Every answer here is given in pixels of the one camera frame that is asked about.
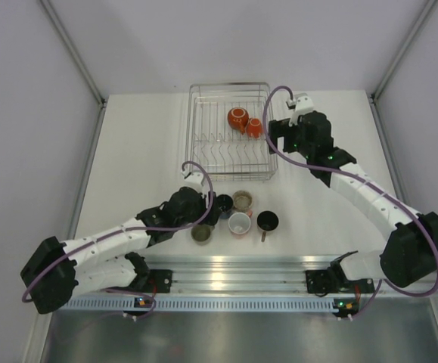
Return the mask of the orange cup black interior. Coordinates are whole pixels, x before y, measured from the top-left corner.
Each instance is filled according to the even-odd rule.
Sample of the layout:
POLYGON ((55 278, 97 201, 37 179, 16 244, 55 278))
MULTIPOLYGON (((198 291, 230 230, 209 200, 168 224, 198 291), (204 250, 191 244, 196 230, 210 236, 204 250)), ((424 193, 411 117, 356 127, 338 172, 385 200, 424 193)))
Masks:
POLYGON ((228 125, 242 135, 246 132, 249 119, 249 113, 243 107, 234 107, 227 114, 228 125))

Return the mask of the dark blue cup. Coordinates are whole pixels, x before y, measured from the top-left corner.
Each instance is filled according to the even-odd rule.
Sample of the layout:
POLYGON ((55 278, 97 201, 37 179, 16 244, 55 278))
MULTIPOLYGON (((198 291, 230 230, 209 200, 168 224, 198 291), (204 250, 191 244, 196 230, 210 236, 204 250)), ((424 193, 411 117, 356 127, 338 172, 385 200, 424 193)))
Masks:
POLYGON ((220 194, 217 197, 220 219, 229 219, 234 209, 234 201, 230 195, 220 194))

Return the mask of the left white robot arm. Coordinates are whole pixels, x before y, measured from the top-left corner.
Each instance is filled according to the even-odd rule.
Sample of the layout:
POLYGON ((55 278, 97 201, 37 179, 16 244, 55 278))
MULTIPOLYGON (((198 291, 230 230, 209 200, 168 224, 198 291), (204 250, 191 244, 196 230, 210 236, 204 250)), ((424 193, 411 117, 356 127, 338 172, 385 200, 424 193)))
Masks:
POLYGON ((54 312, 73 297, 111 287, 139 292, 150 269, 140 252, 171 240, 175 233, 219 219, 215 191, 182 187, 168 201, 128 221, 75 240, 44 239, 20 272, 22 301, 39 314, 54 312))

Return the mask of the small orange cup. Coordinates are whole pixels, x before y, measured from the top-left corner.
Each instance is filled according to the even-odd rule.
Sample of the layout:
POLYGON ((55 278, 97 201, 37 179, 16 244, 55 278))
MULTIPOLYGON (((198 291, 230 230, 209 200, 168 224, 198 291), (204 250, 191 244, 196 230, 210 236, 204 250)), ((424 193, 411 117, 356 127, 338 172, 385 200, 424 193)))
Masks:
POLYGON ((246 126, 246 134, 249 138, 258 139, 263 133, 262 122, 258 118, 250 118, 246 126))

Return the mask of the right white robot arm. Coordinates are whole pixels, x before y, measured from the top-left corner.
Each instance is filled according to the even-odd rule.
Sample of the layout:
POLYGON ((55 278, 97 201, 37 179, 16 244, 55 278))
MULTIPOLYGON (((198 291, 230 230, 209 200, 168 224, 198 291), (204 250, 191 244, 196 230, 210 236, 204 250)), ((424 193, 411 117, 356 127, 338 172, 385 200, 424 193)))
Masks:
POLYGON ((420 213, 390 196, 373 182, 355 157, 334 144, 331 123, 323 113, 312 111, 296 120, 271 120, 268 124, 270 153, 297 152, 304 167, 332 191, 348 200, 381 233, 383 250, 346 253, 334 261, 330 282, 345 292, 358 280, 385 280, 394 290, 436 274, 432 292, 438 289, 438 214, 420 213))

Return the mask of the pink cup white interior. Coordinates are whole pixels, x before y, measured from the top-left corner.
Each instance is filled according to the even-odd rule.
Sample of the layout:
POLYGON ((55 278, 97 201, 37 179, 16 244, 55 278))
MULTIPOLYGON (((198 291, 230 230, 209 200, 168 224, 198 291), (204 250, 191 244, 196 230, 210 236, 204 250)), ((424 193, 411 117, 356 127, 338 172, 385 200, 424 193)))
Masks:
POLYGON ((251 219, 246 213, 233 213, 228 219, 228 229, 233 237, 244 237, 251 228, 251 219))

